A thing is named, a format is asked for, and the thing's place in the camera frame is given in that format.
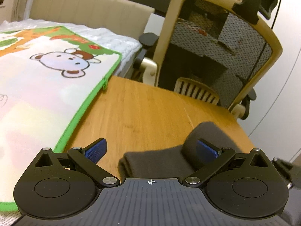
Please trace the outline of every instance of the cartoon animal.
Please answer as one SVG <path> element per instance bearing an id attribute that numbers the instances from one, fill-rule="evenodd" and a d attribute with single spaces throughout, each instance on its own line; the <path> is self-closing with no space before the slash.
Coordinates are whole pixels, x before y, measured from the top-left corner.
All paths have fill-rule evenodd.
<path id="1" fill-rule="evenodd" d="M 90 53 L 76 48 L 66 49 L 64 52 L 39 53 L 30 57 L 32 60 L 40 61 L 44 66 L 62 71 L 66 78 L 78 78 L 84 76 L 84 72 L 90 63 L 101 63 Z"/>

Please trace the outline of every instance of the white bedding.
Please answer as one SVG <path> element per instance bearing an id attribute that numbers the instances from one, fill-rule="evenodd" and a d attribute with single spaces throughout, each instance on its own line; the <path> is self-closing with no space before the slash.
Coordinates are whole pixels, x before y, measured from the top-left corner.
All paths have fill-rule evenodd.
<path id="1" fill-rule="evenodd" d="M 129 62 L 133 55 L 141 48 L 141 44 L 136 39 L 114 34 L 112 31 L 106 28 L 92 29 L 85 25 L 49 22 L 41 19 L 27 19 L 19 22 L 4 21 L 0 25 L 0 32 L 45 28 L 57 25 L 65 26 L 67 29 L 75 32 L 76 34 L 79 34 L 80 36 L 88 40 L 95 42 L 100 46 L 122 53 L 121 63 L 119 64 L 119 66 L 113 74 L 115 76 L 117 76 L 122 71 L 126 63 Z"/>

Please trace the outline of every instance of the folded cloth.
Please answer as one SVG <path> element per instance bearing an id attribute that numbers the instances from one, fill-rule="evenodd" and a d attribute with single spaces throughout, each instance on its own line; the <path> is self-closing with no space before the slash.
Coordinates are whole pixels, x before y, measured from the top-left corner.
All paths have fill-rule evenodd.
<path id="1" fill-rule="evenodd" d="M 195 169 L 200 169 L 204 165 L 202 154 L 198 154 L 197 149 L 199 139 L 204 139 L 217 148 L 228 147 L 242 153 L 235 142 L 213 122 L 202 122 L 191 131 L 182 148 L 182 154 Z"/>
<path id="2" fill-rule="evenodd" d="M 136 178 L 180 178 L 195 172 L 181 153 L 182 145 L 145 152 L 127 152 L 119 161 L 118 170 L 121 180 Z"/>
<path id="3" fill-rule="evenodd" d="M 192 130 L 183 145 L 164 150 L 125 153 L 118 164 L 122 181 L 127 177 L 176 177 L 182 181 L 204 166 L 201 156 L 197 153 L 199 139 L 204 139 L 218 148 L 229 147 L 241 152 L 214 123 L 203 122 Z"/>

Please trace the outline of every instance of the green mat border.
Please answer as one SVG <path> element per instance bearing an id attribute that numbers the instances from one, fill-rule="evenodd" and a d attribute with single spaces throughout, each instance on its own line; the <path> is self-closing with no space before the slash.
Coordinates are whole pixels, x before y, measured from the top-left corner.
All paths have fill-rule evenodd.
<path id="1" fill-rule="evenodd" d="M 98 92 L 102 88 L 104 90 L 106 89 L 106 86 L 107 86 L 107 83 L 109 81 L 109 78 L 111 77 L 111 75 L 113 74 L 113 72 L 117 68 L 117 66 L 119 65 L 119 63 L 120 63 L 120 61 L 122 59 L 122 54 L 120 52 L 117 52 L 117 51 L 114 51 L 114 50 L 111 50 L 111 49 L 108 49 L 108 50 L 114 52 L 115 54 L 118 54 L 119 55 L 118 60 L 111 67 L 111 69 L 109 70 L 109 72 L 103 77 L 103 79 L 98 83 L 98 85 L 91 91 L 91 93 L 89 94 L 89 96 L 82 103 L 81 107 L 79 107 L 78 111 L 75 113 L 75 115 L 73 116 L 73 118 L 70 121 L 69 125 L 65 129 L 65 131 L 64 131 L 63 135 L 61 136 L 60 140 L 56 144 L 53 152 L 55 152 L 55 153 L 61 153 L 61 152 L 64 151 L 64 149 L 65 149 L 65 147 L 67 145 L 67 142 L 70 139 L 71 135 L 73 134 L 73 132 L 74 132 L 77 124 L 79 123 L 80 119 L 82 118 L 82 116 L 84 115 L 84 113 L 86 112 L 86 110 L 88 109 L 88 107 L 92 103 L 93 99 L 98 94 Z M 10 211 L 18 211 L 18 207 L 17 207 L 17 205 L 16 205 L 15 202 L 0 202 L 0 212 L 10 212 Z"/>

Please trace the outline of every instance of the chair armrest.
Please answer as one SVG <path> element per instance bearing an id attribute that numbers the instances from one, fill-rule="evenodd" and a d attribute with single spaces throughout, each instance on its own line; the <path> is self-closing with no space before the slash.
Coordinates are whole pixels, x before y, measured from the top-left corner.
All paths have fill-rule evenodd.
<path id="1" fill-rule="evenodd" d="M 247 96 L 241 101 L 241 105 L 243 105 L 246 108 L 246 111 L 244 112 L 243 116 L 240 117 L 240 119 L 245 120 L 246 118 L 248 118 L 250 113 L 250 102 L 251 100 L 255 101 L 256 99 L 256 92 L 254 89 L 251 89 Z"/>
<path id="2" fill-rule="evenodd" d="M 242 118 L 245 112 L 246 112 L 246 107 L 244 107 L 242 104 L 237 104 L 231 111 L 231 114 L 237 120 L 238 118 Z"/>
<path id="3" fill-rule="evenodd" d="M 145 57 L 140 65 L 140 70 L 143 71 L 142 82 L 147 85 L 155 86 L 157 69 L 157 64 L 153 60 Z"/>
<path id="4" fill-rule="evenodd" d="M 133 67 L 139 69 L 141 67 L 142 61 L 150 49 L 156 46 L 159 37 L 154 33 L 145 33 L 139 37 L 139 42 L 142 44 L 142 49 L 138 56 L 135 58 Z"/>

